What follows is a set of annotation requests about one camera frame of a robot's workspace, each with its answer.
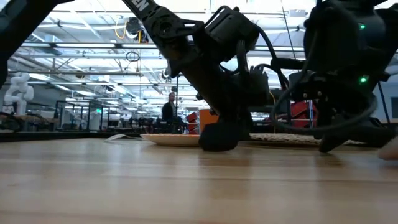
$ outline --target beige plate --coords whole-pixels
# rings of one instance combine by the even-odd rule
[[[199,146],[198,134],[141,134],[144,139],[160,146]]]

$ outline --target wooden tabletop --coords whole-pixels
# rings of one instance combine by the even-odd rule
[[[397,207],[398,163],[364,149],[0,144],[2,224],[396,224]]]

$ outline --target woven placemat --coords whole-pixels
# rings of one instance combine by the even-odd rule
[[[275,143],[275,144],[291,144],[291,145],[303,145],[318,147],[321,140],[314,139],[313,136],[305,136],[299,134],[284,134],[284,133],[262,133],[262,134],[250,134],[250,137],[254,142],[263,143]],[[356,141],[346,141],[344,145],[363,145],[364,143]]]

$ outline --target orange object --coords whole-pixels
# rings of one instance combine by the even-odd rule
[[[211,115],[209,109],[199,110],[199,118],[200,118],[200,132],[203,131],[206,124],[213,124],[218,121],[217,115]]]

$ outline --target man in black shirt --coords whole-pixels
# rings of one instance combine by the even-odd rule
[[[170,121],[175,117],[175,93],[169,94],[169,102],[165,103],[162,108],[162,120]]]

